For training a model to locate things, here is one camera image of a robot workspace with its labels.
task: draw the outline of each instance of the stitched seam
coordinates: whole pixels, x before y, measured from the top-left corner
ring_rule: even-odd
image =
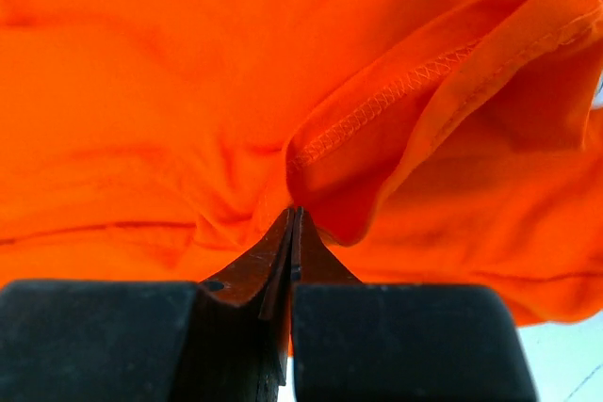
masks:
[[[578,16],[577,18],[575,18],[572,21],[570,21],[569,23],[561,26],[557,30],[549,32],[546,35],[543,35],[543,37],[539,38],[538,40],[531,42],[526,47],[524,47],[522,50],[520,50],[519,52],[517,52],[514,56],[512,56],[511,58],[509,58],[508,60],[506,60],[504,63],[502,63],[494,72],[492,72],[492,74],[490,74],[488,77],[486,77],[471,92],[471,94],[469,96],[467,96],[467,98],[456,108],[456,110],[452,113],[452,115],[448,118],[448,120],[440,128],[440,130],[435,135],[435,137],[433,137],[432,142],[430,144],[430,153],[432,153],[433,150],[437,147],[437,145],[440,142],[440,140],[442,139],[442,137],[445,136],[445,135],[447,135],[450,132],[449,129],[451,129],[451,127],[453,127],[454,123],[457,122],[457,120],[459,119],[459,117],[461,117],[464,114],[464,111],[467,108],[469,108],[470,105],[472,105],[474,103],[475,99],[483,91],[485,91],[488,88],[488,86],[492,85],[492,83],[494,82],[494,79],[496,79],[509,66],[511,66],[513,63],[515,63],[517,61],[520,61],[522,58],[525,58],[527,55],[533,54],[534,52],[536,52],[537,48],[543,43],[543,41],[550,40],[551,38],[554,38],[554,41],[556,41],[554,47],[557,47],[557,46],[560,46],[562,44],[566,44],[566,43],[572,42],[578,35],[580,35],[581,33],[584,33],[589,28],[591,28],[592,25],[593,25],[593,22],[587,23],[584,27],[582,27],[574,35],[572,35],[571,38],[561,41],[563,32],[565,32],[569,27],[571,27],[575,22],[580,21],[580,20],[585,19],[585,18],[588,18],[590,16],[597,15],[597,14],[600,13],[600,11],[601,11],[601,6],[595,8],[593,11],[590,11],[589,13],[586,13],[586,14],[584,14],[582,16]]]
[[[450,74],[453,66],[464,61],[479,42],[479,40],[475,40],[461,48],[446,52],[381,88],[349,115],[304,146],[297,156],[287,162],[287,172],[302,169],[316,162],[324,154],[342,145],[369,122],[382,115],[391,105],[410,93],[424,88],[430,82],[440,80]]]

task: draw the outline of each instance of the orange cloth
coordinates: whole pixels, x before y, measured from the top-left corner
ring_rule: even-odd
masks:
[[[366,281],[603,308],[600,0],[0,0],[0,284],[200,280],[302,204]]]

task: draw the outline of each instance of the orange shirt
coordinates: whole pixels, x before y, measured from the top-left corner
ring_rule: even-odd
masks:
[[[0,284],[206,278],[306,206],[365,281],[603,308],[601,0],[0,0]]]

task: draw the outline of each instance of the orange fabric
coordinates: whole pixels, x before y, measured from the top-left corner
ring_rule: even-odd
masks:
[[[603,308],[600,0],[0,0],[0,284],[200,280],[302,204],[366,281]]]

